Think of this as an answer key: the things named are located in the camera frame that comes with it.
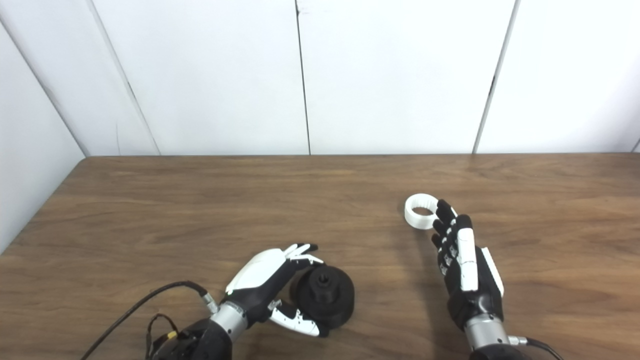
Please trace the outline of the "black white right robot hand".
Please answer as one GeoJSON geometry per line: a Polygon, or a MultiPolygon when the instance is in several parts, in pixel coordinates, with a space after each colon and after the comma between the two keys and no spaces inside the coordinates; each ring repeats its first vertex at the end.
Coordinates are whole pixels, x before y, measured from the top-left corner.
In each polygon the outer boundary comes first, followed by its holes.
{"type": "Polygon", "coordinates": [[[437,250],[451,320],[460,330],[477,316],[503,321],[503,286],[488,249],[476,245],[471,217],[457,214],[444,199],[437,200],[435,215],[430,241],[437,250]]]}

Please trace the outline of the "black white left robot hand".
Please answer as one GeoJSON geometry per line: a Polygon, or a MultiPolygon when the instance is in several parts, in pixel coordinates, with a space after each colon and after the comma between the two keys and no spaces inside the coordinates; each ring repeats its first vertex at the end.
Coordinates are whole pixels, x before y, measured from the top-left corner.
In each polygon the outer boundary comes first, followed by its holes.
{"type": "Polygon", "coordinates": [[[231,339],[256,323],[275,324],[309,337],[326,338],[329,329],[311,319],[293,304],[278,298],[285,286],[304,269],[317,269],[326,264],[312,254],[317,244],[294,243],[286,249],[271,248],[253,256],[234,276],[225,289],[220,310],[231,308],[238,313],[239,330],[231,331],[231,339]]]}

